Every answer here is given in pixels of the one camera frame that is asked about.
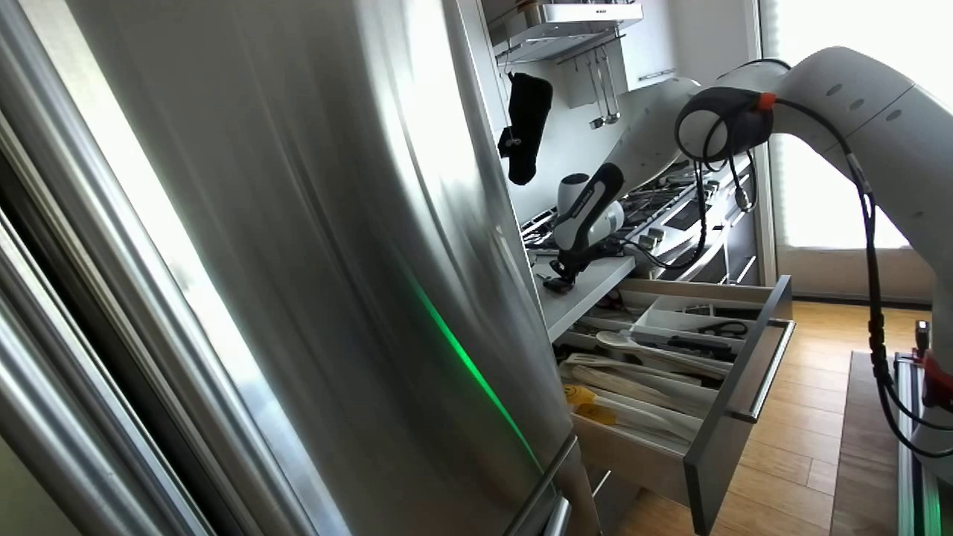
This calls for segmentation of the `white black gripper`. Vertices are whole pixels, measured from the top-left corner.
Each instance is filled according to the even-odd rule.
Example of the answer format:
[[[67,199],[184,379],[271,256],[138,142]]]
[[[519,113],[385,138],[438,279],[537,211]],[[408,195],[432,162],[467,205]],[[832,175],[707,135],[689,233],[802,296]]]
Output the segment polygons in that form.
[[[554,245],[563,254],[588,250],[616,233],[627,221],[621,189],[624,174],[613,163],[601,163],[592,175],[570,174],[558,189]]]

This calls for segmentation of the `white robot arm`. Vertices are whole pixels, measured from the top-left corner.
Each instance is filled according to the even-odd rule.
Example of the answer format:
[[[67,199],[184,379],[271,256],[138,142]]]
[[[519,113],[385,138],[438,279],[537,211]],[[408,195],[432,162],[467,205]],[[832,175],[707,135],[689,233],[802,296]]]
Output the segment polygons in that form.
[[[898,68],[822,49],[795,66],[750,59],[703,87],[676,78],[558,215],[563,254],[592,245],[606,209],[676,159],[726,162],[792,135],[865,192],[936,275],[933,361],[953,366],[953,113]]]

